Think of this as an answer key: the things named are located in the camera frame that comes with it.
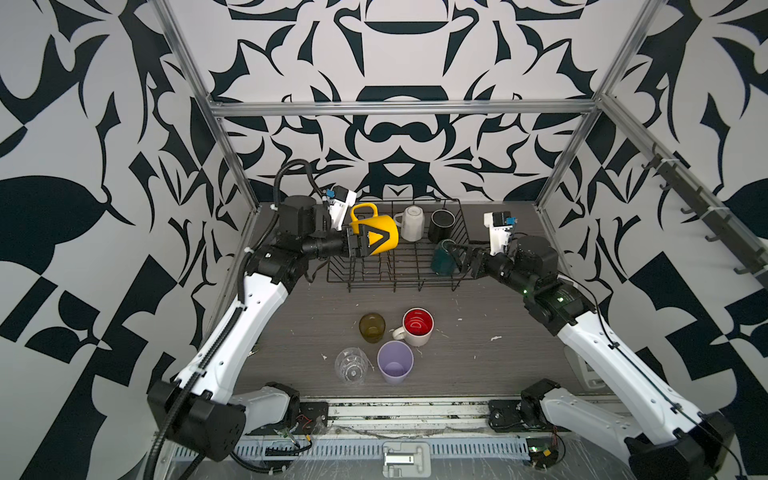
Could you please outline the yellow mug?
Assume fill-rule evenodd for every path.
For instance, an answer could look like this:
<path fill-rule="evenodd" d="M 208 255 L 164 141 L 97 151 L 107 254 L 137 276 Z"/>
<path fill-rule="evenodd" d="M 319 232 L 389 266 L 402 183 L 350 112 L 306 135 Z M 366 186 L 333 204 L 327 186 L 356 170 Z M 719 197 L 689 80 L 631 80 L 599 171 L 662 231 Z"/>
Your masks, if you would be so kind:
<path fill-rule="evenodd" d="M 362 256 L 380 255 L 399 245 L 400 235 L 394 218 L 380 214 L 376 204 L 354 205 L 350 218 L 350 227 L 360 241 Z"/>

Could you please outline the white mug red inside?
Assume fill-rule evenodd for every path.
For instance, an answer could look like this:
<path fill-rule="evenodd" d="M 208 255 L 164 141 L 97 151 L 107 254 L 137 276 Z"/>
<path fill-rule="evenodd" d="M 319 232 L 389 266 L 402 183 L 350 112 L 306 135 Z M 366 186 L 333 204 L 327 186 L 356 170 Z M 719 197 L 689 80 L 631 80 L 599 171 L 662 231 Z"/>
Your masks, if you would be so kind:
<path fill-rule="evenodd" d="M 429 342 L 434 326 L 435 320 L 430 312 L 423 308 L 411 308 L 403 315 L 402 325 L 392 332 L 392 338 L 413 347 L 422 347 Z"/>

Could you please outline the lilac plastic cup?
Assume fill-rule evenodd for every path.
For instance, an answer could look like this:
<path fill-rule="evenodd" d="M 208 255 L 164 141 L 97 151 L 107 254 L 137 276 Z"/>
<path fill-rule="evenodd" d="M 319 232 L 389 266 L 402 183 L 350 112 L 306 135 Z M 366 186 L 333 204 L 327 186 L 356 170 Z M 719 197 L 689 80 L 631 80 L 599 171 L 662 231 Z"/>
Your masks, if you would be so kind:
<path fill-rule="evenodd" d="M 399 385 L 413 369 L 413 351 L 402 341 L 386 342 L 377 353 L 377 365 L 387 384 Z"/>

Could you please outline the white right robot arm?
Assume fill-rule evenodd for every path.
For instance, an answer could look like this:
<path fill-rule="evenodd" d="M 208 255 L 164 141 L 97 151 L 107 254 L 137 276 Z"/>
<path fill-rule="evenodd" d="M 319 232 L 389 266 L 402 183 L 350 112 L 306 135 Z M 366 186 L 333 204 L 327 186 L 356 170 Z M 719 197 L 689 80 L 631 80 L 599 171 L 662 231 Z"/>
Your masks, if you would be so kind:
<path fill-rule="evenodd" d="M 551 381 L 521 396 L 524 420 L 563 427 L 625 463 L 638 479 L 713 479 L 735 435 L 720 412 L 705 413 L 645 364 L 603 319 L 590 291 L 560 272 L 547 239 L 525 236 L 511 252 L 450 248 L 461 273 L 490 277 L 521 295 L 529 315 L 593 369 L 629 410 L 617 415 Z"/>

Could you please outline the white faceted mug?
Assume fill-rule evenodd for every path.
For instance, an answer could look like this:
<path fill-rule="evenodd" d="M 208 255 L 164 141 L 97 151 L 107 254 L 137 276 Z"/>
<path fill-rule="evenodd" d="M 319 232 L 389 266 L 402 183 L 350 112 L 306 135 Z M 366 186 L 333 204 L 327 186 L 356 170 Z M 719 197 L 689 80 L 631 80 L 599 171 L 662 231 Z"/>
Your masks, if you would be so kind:
<path fill-rule="evenodd" d="M 421 207 L 410 205 L 402 212 L 396 213 L 393 219 L 399 228 L 401 242 L 415 243 L 423 238 L 425 214 Z"/>

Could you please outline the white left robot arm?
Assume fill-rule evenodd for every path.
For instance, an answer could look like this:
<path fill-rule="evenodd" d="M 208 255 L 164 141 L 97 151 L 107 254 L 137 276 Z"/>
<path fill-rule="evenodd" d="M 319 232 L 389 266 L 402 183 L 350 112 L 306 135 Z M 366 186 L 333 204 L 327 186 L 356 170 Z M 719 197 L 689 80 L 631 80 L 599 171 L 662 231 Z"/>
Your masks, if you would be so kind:
<path fill-rule="evenodd" d="M 264 426 L 292 427 L 298 393 L 282 384 L 237 396 L 234 388 L 252 348 L 315 259 L 364 258 L 397 247 L 395 220 L 367 204 L 369 218 L 356 213 L 352 193 L 336 191 L 289 196 L 273 206 L 265 242 L 245 251 L 235 297 L 196 356 L 171 381 L 156 382 L 147 396 L 158 432 L 149 449 L 145 476 L 153 478 L 167 441 L 202 459 L 226 459 L 240 438 Z"/>

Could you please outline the black mug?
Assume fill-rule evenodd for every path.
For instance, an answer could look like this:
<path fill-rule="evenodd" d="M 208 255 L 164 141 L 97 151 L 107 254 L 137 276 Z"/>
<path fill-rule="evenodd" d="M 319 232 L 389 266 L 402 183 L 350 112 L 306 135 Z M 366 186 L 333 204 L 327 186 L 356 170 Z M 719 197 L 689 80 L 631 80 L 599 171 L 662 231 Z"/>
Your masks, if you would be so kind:
<path fill-rule="evenodd" d="M 450 210 L 437 209 L 433 211 L 428 228 L 429 241 L 439 244 L 441 241 L 450 238 L 455 223 L 456 216 Z"/>

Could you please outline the cream mug dark green outside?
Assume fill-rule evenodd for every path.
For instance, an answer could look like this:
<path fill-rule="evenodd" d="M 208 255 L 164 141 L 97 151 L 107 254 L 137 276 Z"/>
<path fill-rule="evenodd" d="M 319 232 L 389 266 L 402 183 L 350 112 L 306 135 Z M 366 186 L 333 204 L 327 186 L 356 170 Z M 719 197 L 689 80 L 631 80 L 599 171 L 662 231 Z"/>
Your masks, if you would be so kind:
<path fill-rule="evenodd" d="M 450 277 L 457 270 L 453 256 L 456 242 L 453 239 L 443 239 L 435 247 L 430 268 L 438 276 Z"/>

